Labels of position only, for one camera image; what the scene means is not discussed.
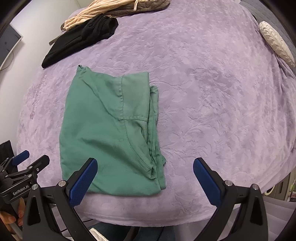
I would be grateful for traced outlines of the person's left hand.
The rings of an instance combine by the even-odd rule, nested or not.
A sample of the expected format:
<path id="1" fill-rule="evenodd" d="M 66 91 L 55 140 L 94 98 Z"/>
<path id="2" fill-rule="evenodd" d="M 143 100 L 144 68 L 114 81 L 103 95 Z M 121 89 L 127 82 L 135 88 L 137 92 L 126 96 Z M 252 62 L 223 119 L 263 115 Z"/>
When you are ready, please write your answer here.
<path id="1" fill-rule="evenodd" d="M 23 216 L 25 214 L 26 204 L 24 199 L 21 197 L 18 201 L 18 210 L 17 214 L 18 217 L 15 218 L 15 216 L 5 212 L 1 211 L 1 220 L 5 224 L 6 228 L 10 231 L 12 234 L 16 234 L 16 232 L 11 228 L 11 224 L 17 222 L 18 226 L 23 225 Z"/>

